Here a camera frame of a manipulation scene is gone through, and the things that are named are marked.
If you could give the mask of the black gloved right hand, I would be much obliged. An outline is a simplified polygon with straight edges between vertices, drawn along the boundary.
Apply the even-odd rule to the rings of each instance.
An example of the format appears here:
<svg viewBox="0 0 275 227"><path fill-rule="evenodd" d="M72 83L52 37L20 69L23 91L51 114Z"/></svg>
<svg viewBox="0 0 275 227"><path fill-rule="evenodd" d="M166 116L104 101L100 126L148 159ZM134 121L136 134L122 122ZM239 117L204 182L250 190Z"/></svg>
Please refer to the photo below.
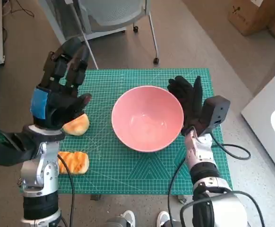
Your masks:
<svg viewBox="0 0 275 227"><path fill-rule="evenodd" d="M168 82L168 91L178 99L183 109L184 121L181 134L185 136L201 115L203 97L201 77L197 76L193 85L182 76L176 76Z"/></svg>

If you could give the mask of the bare left hand blue tape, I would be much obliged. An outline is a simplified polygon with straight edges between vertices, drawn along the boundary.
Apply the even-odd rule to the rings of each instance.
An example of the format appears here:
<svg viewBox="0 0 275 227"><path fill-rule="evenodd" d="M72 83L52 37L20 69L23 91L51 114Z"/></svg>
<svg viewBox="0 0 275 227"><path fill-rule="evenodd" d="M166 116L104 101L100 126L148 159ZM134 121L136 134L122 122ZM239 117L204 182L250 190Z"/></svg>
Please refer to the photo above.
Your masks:
<svg viewBox="0 0 275 227"><path fill-rule="evenodd" d="M73 37L55 52L49 52L43 67L43 77L36 86L30 112L34 125L57 130L84 113L91 94L78 95L85 79L89 49Z"/></svg>

